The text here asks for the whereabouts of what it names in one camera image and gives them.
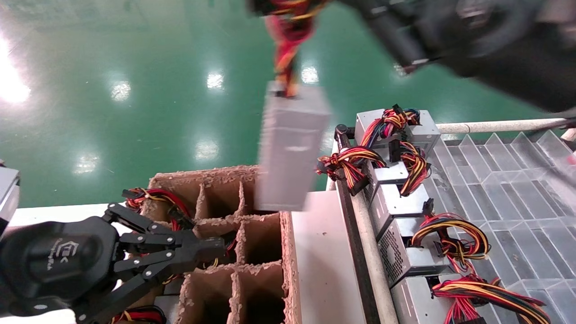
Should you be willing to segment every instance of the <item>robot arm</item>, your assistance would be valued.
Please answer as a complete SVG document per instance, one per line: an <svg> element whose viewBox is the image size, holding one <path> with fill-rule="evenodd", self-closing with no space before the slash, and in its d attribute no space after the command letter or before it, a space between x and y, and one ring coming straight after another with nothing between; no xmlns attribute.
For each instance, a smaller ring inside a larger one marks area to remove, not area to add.
<svg viewBox="0 0 576 324"><path fill-rule="evenodd" d="M0 167L0 174L10 175L0 181L7 223L18 202L18 172ZM133 233L119 236L113 222ZM70 308L78 324L105 324L171 275L225 251L222 238L172 231L118 204L103 217L16 228L0 240L0 317ZM114 289L118 280L124 283Z"/></svg>
<svg viewBox="0 0 576 324"><path fill-rule="evenodd" d="M548 112L576 107L575 0L339 1L404 73L437 63ZM275 3L248 2L261 15Z"/></svg>

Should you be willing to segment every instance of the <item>gripper logo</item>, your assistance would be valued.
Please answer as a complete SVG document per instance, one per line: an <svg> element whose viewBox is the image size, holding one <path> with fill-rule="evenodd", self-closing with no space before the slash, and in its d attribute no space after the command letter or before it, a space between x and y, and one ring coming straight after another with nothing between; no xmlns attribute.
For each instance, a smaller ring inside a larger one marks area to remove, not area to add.
<svg viewBox="0 0 576 324"><path fill-rule="evenodd" d="M59 263L68 263L70 258L76 255L78 251L79 243L74 241L68 241L62 243L63 238L59 238L54 242L54 245L50 249L50 254L48 255L48 264L46 270L50 271L53 269L53 264L56 262L56 258L60 258Z"/></svg>

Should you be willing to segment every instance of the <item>power supply unit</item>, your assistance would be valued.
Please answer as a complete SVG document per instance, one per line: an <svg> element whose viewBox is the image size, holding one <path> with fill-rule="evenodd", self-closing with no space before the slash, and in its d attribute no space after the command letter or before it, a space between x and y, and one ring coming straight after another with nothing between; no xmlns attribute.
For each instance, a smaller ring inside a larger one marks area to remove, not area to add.
<svg viewBox="0 0 576 324"><path fill-rule="evenodd" d="M383 109L360 112L356 115L356 128L354 138L359 142L368 126L375 120L382 118ZM440 139L440 131L430 116L428 110L420 110L420 125L409 126L407 132L408 141L414 146L422 148L426 155L432 152L432 148ZM387 148L388 143L383 141L380 136L372 144L372 149Z"/></svg>
<svg viewBox="0 0 576 324"><path fill-rule="evenodd" d="M329 103L321 87L301 86L298 97L276 96L268 84L255 195L258 210L296 211L312 189L322 138L330 120Z"/></svg>
<svg viewBox="0 0 576 324"><path fill-rule="evenodd" d="M405 277L440 274L449 270L450 262L435 242L437 233L426 236L420 247L410 246L423 218L395 218L378 241L388 285L394 287Z"/></svg>
<svg viewBox="0 0 576 324"><path fill-rule="evenodd" d="M407 197L400 195L401 184L408 176L402 161L390 164L388 168L374 168L369 164L363 171L370 181L364 194L376 240L380 240L394 218L424 216L424 203L429 198L424 186L419 186Z"/></svg>
<svg viewBox="0 0 576 324"><path fill-rule="evenodd" d="M440 324L444 323L448 310L454 303L451 298L432 298L431 287L446 280L462 278L459 274L437 276L406 277L390 290L399 324ZM484 319L496 319L490 305L476 308Z"/></svg>

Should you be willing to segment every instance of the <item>green epoxy floor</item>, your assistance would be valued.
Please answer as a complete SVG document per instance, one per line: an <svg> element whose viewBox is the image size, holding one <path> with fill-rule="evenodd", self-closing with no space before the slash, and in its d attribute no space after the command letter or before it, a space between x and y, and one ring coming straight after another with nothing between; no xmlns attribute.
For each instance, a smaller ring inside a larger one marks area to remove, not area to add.
<svg viewBox="0 0 576 324"><path fill-rule="evenodd" d="M439 67L398 77L338 4L318 26L303 78L324 87L331 127L395 103L436 122L542 116ZM0 159L22 172L20 206L118 201L157 172L256 163L273 49L244 0L0 0Z"/></svg>

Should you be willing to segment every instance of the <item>transparent plastic tray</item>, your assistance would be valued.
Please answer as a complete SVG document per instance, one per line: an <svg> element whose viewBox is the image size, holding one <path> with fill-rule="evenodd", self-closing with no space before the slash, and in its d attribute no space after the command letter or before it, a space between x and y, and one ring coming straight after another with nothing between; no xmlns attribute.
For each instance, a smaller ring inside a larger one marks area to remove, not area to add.
<svg viewBox="0 0 576 324"><path fill-rule="evenodd" d="M488 258L473 262L480 276L498 276L507 289L542 300L553 324L576 324L572 152L551 131L536 141L520 133L507 143L497 134L483 145L469 136L457 146L440 141L428 157L433 174L424 185L437 212L460 214L488 236ZM479 311L490 323L518 322L499 307Z"/></svg>

